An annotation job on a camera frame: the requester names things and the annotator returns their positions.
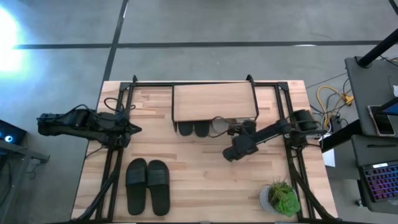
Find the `wooden table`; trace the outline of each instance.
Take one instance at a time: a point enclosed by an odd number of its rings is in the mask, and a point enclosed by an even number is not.
[[[294,110],[309,110],[304,82],[288,83]],[[117,98],[119,84],[104,83],[98,111],[111,112],[103,101],[106,97]],[[273,88],[256,87],[256,95],[259,107],[257,129],[261,129],[275,123],[279,115]],[[131,111],[130,118],[133,124],[142,128],[142,132],[134,134],[124,150],[114,222],[276,222],[297,219],[296,216],[268,214],[259,204],[259,193],[265,185],[284,178],[290,182],[282,137],[258,145],[259,151],[253,155],[228,162],[221,152],[231,145],[229,136],[214,139],[195,135],[183,137],[174,132],[171,97],[171,87],[134,88],[132,102],[137,107]],[[99,147],[99,143],[90,142],[87,153]],[[171,208],[164,217],[154,215],[149,191],[143,214],[132,216],[127,212],[126,168],[138,157],[147,162],[162,160],[170,169]],[[321,150],[307,147],[303,157],[312,192],[326,210],[337,217]],[[103,149],[85,161],[72,218],[81,215],[98,193],[105,158],[106,150]],[[308,217],[302,192],[300,198],[304,217]],[[108,211],[108,199],[109,194],[105,198],[104,214]]]

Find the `black slide sandal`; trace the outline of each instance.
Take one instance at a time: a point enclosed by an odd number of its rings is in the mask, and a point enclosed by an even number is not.
[[[170,174],[166,164],[159,160],[148,165],[148,188],[155,215],[168,214],[170,210]]]
[[[199,138],[205,138],[210,132],[210,121],[196,121],[194,124],[195,134]]]
[[[182,136],[191,135],[193,132],[193,122],[191,121],[178,122],[178,131]]]
[[[145,209],[147,191],[147,162],[134,159],[126,171],[127,209],[130,215],[139,215]]]

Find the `black desk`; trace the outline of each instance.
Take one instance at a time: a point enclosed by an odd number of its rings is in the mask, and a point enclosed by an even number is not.
[[[358,167],[398,160],[398,139],[354,135],[351,138],[351,142],[353,144],[355,161]],[[368,145],[370,144],[395,144],[397,146],[369,148]],[[365,185],[365,180],[362,176],[361,180],[358,181],[358,187],[363,205],[368,207],[370,211],[398,214],[398,200],[378,203],[372,202]]]
[[[362,68],[355,58],[346,58],[345,64],[359,119],[325,138],[323,151],[350,140],[354,134],[377,136],[368,106],[383,105],[395,98],[392,85],[398,85],[397,67],[384,60],[375,60],[370,68]],[[398,116],[390,116],[390,121],[398,138]]]

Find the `potted plant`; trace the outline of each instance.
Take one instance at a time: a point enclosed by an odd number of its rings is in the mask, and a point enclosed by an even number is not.
[[[266,186],[260,194],[261,207],[272,214],[293,216],[300,210],[297,194],[286,182],[274,182]]]

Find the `table leg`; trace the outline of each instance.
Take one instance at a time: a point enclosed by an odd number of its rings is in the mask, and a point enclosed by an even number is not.
[[[322,153],[329,151],[335,146],[338,146],[351,139],[354,134],[362,134],[361,123],[359,119],[338,130],[331,136],[325,138],[322,142]]]

